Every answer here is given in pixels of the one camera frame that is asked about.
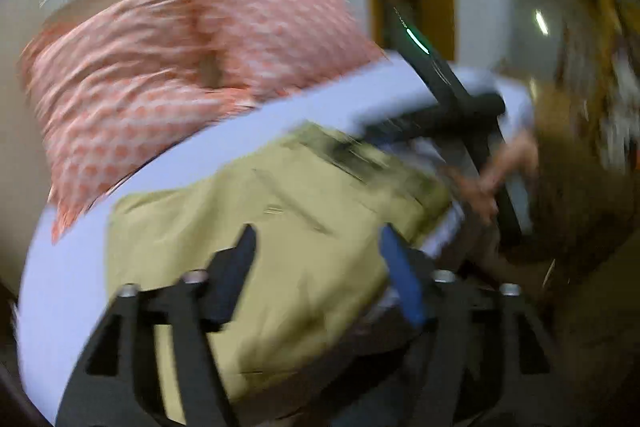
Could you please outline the person's right hand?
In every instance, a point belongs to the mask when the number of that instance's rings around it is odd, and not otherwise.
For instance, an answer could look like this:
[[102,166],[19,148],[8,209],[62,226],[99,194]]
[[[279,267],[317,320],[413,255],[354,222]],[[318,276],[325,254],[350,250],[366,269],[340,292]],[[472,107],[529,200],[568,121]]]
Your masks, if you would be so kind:
[[525,129],[511,141],[503,143],[476,178],[463,176],[452,167],[445,167],[444,173],[454,184],[463,202],[471,207],[480,221],[489,225],[498,215],[496,195],[506,180],[515,173],[534,179],[538,165],[537,139],[533,132]]

